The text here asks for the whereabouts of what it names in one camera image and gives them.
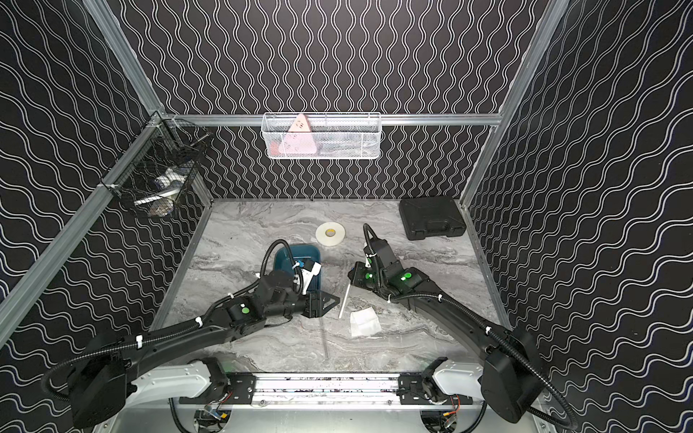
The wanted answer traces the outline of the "blue capped test tube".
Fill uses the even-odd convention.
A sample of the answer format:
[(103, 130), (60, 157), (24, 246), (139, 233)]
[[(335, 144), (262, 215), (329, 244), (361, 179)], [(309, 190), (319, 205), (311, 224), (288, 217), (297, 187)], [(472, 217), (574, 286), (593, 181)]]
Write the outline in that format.
[(341, 299), (340, 311), (339, 311), (339, 316), (338, 316), (339, 319), (342, 319), (343, 316), (344, 316), (345, 309), (346, 309), (346, 306), (347, 306), (347, 303), (348, 303), (348, 297), (349, 297), (349, 294), (350, 294), (350, 291), (351, 291), (351, 287), (352, 287), (352, 284), (351, 284), (351, 283), (348, 283), (348, 286), (346, 287), (344, 296), (343, 296), (342, 299)]
[(328, 346), (328, 332), (323, 318), (319, 319), (319, 331), (321, 332), (324, 362), (327, 363), (330, 360), (330, 347)]

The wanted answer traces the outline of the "white wipe cloth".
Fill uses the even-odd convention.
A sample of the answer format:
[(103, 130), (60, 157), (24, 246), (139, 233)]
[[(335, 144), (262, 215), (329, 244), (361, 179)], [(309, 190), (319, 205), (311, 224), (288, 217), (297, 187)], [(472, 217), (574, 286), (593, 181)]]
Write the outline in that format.
[(372, 307), (351, 312), (349, 319), (351, 337), (372, 337), (382, 331), (380, 320)]

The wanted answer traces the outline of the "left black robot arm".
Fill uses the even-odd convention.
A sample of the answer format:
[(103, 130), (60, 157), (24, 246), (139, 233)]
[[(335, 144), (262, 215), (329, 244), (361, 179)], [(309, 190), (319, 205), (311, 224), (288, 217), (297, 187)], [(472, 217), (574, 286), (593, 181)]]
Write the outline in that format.
[(95, 348), (52, 366), (41, 379), (44, 393), (70, 404), (72, 424), (94, 427), (117, 415), (141, 391), (136, 379), (179, 357), (250, 336), (273, 317), (321, 318), (339, 297), (303, 290), (301, 277), (282, 270), (213, 302), (195, 319), (126, 337), (97, 337)]

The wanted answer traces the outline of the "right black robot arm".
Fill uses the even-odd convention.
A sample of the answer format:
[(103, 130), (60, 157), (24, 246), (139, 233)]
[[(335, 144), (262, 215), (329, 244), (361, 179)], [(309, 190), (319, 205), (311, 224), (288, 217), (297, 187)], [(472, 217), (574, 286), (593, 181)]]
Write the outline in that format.
[(456, 301), (425, 272), (404, 267), (383, 238), (366, 238), (364, 255), (349, 273), (353, 285), (431, 320), (478, 359), (480, 374), (468, 382), (454, 373), (451, 360), (433, 363), (425, 388), (430, 399), (463, 395), (482, 400), (508, 422), (530, 413), (577, 430), (577, 413), (543, 372), (531, 334), (505, 328)]

